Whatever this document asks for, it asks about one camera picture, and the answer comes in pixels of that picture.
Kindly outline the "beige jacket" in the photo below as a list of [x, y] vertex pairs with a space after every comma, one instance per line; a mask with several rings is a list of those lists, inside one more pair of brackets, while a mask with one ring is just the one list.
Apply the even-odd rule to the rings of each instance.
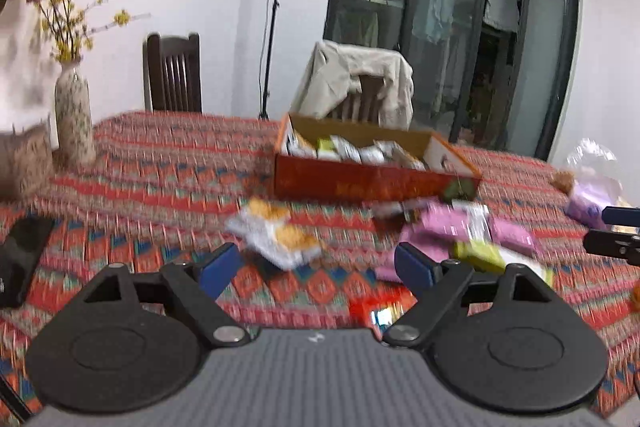
[[405, 129], [413, 118], [413, 69], [405, 57], [391, 50], [350, 46], [329, 40], [314, 45], [290, 111], [323, 118], [351, 94], [363, 94], [367, 77], [382, 80], [376, 99], [381, 102], [378, 124]]

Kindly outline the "yellow flower branches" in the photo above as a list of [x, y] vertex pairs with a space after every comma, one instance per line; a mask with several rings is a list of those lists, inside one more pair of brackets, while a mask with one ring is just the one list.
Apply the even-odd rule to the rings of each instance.
[[93, 49], [97, 34], [150, 17], [149, 13], [132, 14], [121, 9], [107, 23], [90, 25], [88, 13], [106, 2], [93, 0], [78, 4], [76, 0], [42, 0], [37, 3], [40, 29], [43, 37], [51, 43], [50, 57], [55, 62], [60, 65], [78, 63], [85, 51]]

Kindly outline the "dark wooden chair with jacket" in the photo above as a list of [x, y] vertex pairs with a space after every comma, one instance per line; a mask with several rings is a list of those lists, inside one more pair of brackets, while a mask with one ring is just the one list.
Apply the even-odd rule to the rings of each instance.
[[357, 86], [326, 117], [339, 121], [381, 124], [381, 114], [392, 84], [385, 77], [360, 75]]

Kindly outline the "orange red chip bag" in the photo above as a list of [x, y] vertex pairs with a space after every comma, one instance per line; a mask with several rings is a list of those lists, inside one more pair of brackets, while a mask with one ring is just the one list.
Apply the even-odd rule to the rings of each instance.
[[408, 291], [363, 297], [349, 303], [349, 316], [356, 326], [371, 329], [381, 338], [415, 303], [416, 297]]

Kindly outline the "clear cracker packet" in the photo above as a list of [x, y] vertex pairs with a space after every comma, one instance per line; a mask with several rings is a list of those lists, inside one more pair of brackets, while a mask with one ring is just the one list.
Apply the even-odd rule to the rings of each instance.
[[292, 271], [322, 255], [318, 239], [295, 225], [268, 223], [251, 231], [246, 243], [282, 271]]
[[291, 213], [288, 208], [251, 198], [237, 213], [226, 221], [226, 231], [237, 236], [265, 230], [268, 225], [283, 225], [288, 222]]

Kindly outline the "pink snack packet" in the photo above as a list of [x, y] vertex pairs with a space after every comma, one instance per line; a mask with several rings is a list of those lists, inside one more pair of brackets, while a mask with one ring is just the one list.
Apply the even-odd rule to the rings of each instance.
[[450, 243], [465, 243], [470, 239], [469, 217], [463, 210], [441, 202], [429, 202], [420, 213], [416, 233]]
[[491, 240], [498, 246], [529, 257], [535, 257], [538, 253], [537, 239], [521, 225], [506, 219], [490, 217], [488, 227]]
[[405, 227], [400, 232], [397, 244], [385, 255], [382, 265], [374, 269], [379, 281], [403, 284], [405, 279], [413, 278], [414, 271], [421, 275], [425, 256], [412, 239], [413, 229]]

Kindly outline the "silver snack packet rear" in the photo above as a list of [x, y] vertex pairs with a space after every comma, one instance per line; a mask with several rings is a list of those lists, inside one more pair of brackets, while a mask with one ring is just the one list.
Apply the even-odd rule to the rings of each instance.
[[454, 200], [452, 202], [454, 210], [462, 211], [466, 216], [466, 231], [469, 240], [482, 243], [491, 242], [489, 228], [489, 209], [478, 202], [465, 202], [465, 200]]

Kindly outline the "pink snack packet left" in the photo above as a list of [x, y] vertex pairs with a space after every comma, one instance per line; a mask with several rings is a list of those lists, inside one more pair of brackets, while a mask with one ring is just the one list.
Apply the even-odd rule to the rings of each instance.
[[405, 227], [400, 232], [397, 244], [385, 255], [382, 265], [374, 269], [379, 281], [403, 284], [405, 279], [413, 278], [414, 271], [421, 275], [425, 256], [412, 239], [413, 229]]

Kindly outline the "dark purple snack packet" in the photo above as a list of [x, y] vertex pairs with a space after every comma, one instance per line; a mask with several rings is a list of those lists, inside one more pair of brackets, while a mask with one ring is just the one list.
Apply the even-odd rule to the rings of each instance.
[[430, 205], [430, 198], [408, 199], [405, 202], [380, 202], [371, 208], [372, 217], [376, 220], [397, 220], [414, 222], [421, 212]]

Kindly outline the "dark wooden chair left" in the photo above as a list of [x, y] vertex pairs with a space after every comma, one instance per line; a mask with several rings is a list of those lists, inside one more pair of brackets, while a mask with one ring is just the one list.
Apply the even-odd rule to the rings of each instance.
[[146, 38], [143, 55], [150, 107], [160, 112], [201, 113], [201, 51], [197, 32]]

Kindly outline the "clear plastic bag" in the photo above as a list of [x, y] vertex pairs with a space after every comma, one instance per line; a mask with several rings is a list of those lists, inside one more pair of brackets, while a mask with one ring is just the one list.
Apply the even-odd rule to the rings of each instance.
[[566, 195], [570, 195], [578, 184], [600, 188], [615, 197], [623, 192], [617, 156], [605, 145], [589, 138], [582, 138], [570, 150], [549, 182]]

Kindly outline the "purple tissue pack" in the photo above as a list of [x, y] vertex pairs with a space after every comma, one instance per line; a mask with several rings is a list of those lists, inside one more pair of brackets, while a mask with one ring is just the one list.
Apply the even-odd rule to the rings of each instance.
[[614, 179], [606, 176], [578, 179], [570, 191], [565, 214], [587, 228], [607, 230], [602, 211], [616, 206], [620, 196], [622, 186]]

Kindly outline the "patterned jar with lid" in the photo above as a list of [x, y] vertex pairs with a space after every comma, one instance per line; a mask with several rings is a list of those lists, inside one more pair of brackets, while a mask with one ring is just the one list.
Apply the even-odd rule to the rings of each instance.
[[0, 196], [24, 199], [45, 184], [53, 172], [50, 129], [47, 122], [18, 133], [1, 133]]

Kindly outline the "black phone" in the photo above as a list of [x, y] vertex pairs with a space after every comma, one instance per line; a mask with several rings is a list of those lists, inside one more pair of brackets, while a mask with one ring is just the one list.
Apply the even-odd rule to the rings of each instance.
[[26, 300], [32, 279], [49, 242], [55, 220], [29, 215], [18, 219], [1, 244], [1, 308], [19, 308]]

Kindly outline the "pink snack packet middle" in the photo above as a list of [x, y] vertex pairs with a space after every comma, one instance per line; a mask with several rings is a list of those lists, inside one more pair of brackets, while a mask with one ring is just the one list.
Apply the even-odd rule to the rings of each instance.
[[416, 233], [450, 243], [465, 243], [470, 239], [469, 217], [463, 210], [441, 202], [429, 202], [420, 213]]

